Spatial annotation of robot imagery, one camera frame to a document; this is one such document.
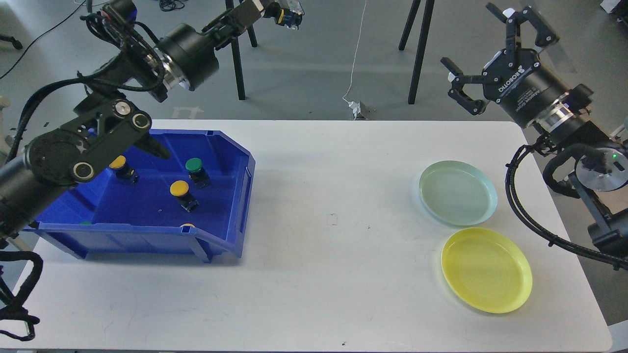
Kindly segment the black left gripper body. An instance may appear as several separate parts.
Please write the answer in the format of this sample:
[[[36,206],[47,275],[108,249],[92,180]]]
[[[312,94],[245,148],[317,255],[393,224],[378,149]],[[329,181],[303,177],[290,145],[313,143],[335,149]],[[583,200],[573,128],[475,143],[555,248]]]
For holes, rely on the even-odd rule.
[[[218,60],[209,36],[181,23],[157,43],[177,84],[194,91],[217,72]]]

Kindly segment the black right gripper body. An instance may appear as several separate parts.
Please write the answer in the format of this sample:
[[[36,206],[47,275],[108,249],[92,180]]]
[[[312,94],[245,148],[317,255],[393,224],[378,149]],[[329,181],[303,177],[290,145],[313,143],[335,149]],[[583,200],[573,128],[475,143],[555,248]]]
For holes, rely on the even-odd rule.
[[[483,106],[495,102],[521,128],[537,123],[543,129],[556,129],[572,118],[572,111],[564,103],[568,87],[558,76],[540,63],[540,56],[532,49],[516,52],[511,63],[500,51],[482,70]]]

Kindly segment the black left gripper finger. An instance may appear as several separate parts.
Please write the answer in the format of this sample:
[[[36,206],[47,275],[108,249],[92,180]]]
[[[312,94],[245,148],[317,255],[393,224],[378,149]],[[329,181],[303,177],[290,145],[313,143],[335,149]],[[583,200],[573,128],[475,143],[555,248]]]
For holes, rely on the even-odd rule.
[[[209,29],[209,39],[214,50],[220,50],[243,33],[249,34],[252,47],[256,47],[256,35],[252,23],[218,22]]]
[[[203,27],[200,34],[203,36],[209,36],[209,29],[218,22],[236,22],[236,23],[251,23],[257,22],[258,19],[263,17],[265,10],[270,6],[270,0],[254,0],[256,5],[253,8],[249,7],[249,4],[242,4],[236,6],[233,10],[225,11],[217,18],[212,20],[207,26]]]

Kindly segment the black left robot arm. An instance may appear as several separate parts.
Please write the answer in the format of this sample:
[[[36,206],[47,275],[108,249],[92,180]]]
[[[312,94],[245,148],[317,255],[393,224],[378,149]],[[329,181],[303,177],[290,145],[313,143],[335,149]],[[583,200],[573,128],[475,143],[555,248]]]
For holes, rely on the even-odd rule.
[[[92,181],[129,147],[170,158],[170,152],[149,133],[150,115],[130,102],[124,90],[148,92],[163,102],[168,90],[180,85],[195,90],[218,69],[215,52],[249,31],[260,18],[287,13],[275,0],[244,0],[227,9],[200,31],[181,24],[163,38],[136,30],[137,9],[131,0],[110,0],[100,11],[81,20],[89,31],[117,48],[117,54],[94,73],[45,85],[26,102],[13,144],[1,168],[1,260],[31,261],[31,273],[17,293],[1,283],[1,319],[21,321],[26,333],[2,335],[33,340],[40,320],[24,307],[43,271],[41,256],[33,251],[7,251],[19,232],[56,199],[78,184]],[[30,141],[18,154],[22,135],[37,107],[49,94],[74,84],[91,92],[74,109],[76,118]]]

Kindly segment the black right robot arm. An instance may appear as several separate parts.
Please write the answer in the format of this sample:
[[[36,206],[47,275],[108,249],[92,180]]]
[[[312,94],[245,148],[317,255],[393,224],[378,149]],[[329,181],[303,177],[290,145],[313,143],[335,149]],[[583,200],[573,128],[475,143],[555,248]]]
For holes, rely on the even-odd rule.
[[[475,76],[463,74],[449,58],[442,58],[449,70],[449,96],[473,115],[482,114],[488,102],[495,102],[519,127],[533,126],[539,132],[536,143],[518,148],[506,165],[508,203],[525,226],[550,246],[626,270],[627,211],[612,212],[598,193],[626,187],[627,141],[619,132],[608,136],[589,119],[591,89],[582,83],[569,88],[541,63],[541,50],[559,37],[540,13],[529,6],[520,11],[501,11],[493,3],[486,7],[506,26],[505,48]],[[547,187],[580,199],[594,217],[588,226],[593,250],[550,232],[525,210],[515,178],[523,159],[532,152],[551,156],[542,172]]]

